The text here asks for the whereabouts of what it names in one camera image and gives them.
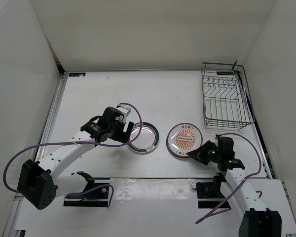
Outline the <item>green red rimmed white plate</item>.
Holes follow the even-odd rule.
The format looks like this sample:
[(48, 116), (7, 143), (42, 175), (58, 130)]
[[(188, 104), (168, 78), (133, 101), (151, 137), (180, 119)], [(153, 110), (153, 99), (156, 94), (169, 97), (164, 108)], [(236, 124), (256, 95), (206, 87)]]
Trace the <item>green red rimmed white plate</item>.
[(160, 140), (157, 128), (148, 122), (143, 122), (142, 130), (138, 138), (128, 144), (128, 147), (137, 153), (145, 154), (152, 152), (158, 145)]

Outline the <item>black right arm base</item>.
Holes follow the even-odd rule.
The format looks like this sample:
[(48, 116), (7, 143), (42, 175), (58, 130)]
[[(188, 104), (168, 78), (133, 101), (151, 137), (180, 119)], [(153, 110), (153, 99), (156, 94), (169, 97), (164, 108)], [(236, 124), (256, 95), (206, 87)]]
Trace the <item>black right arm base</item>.
[(190, 187), (196, 191), (199, 209), (212, 209), (223, 202), (225, 196), (220, 192), (221, 183), (225, 182), (222, 173), (216, 173), (212, 180), (195, 180)]

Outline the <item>orange sunburst plate front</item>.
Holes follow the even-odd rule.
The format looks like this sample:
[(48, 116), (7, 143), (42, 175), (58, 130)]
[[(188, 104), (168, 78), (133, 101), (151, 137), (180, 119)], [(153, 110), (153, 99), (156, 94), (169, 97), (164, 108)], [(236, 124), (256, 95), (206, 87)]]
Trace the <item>orange sunburst plate front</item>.
[(166, 147), (177, 158), (190, 158), (189, 152), (199, 148), (203, 143), (200, 129), (191, 123), (179, 123), (167, 134)]

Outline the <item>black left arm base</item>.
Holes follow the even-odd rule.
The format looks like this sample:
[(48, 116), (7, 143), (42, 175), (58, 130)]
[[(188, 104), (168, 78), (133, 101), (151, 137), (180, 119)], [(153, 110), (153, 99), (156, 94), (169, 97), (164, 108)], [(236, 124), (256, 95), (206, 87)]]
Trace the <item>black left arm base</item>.
[(82, 193), (78, 197), (65, 196), (63, 206), (64, 207), (105, 207), (108, 208), (111, 205), (111, 201), (114, 194), (114, 187), (108, 182), (97, 182), (91, 175), (79, 171), (77, 173), (86, 181)]

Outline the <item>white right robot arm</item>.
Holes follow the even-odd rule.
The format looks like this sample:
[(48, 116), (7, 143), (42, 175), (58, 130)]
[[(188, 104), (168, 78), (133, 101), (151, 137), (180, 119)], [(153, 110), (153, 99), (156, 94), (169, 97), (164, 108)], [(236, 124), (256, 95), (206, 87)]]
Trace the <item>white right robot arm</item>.
[(278, 211), (271, 210), (253, 188), (245, 166), (235, 157), (234, 141), (230, 133), (217, 135), (216, 142), (207, 141), (198, 149), (188, 152), (197, 162), (208, 165), (217, 164), (219, 172), (213, 178), (212, 193), (217, 197), (225, 197), (206, 215), (196, 221), (221, 214), (219, 210), (225, 203), (240, 218), (238, 236), (240, 237), (280, 237), (282, 235), (282, 218)]

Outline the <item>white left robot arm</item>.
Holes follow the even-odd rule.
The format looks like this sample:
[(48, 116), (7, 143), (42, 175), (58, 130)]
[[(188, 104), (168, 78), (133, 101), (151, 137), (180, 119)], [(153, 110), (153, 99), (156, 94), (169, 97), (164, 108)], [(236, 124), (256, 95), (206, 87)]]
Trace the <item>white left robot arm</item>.
[(126, 120), (133, 109), (135, 107), (128, 103), (107, 107), (101, 116), (95, 116), (83, 125), (70, 141), (58, 142), (59, 149), (38, 161), (26, 161), (22, 165), (17, 191), (42, 210), (59, 196), (84, 199), (96, 190), (109, 187), (106, 184), (95, 186), (94, 178), (84, 171), (67, 177), (60, 175), (84, 153), (98, 146), (107, 146), (108, 139), (117, 141), (117, 147), (127, 146), (134, 124)]

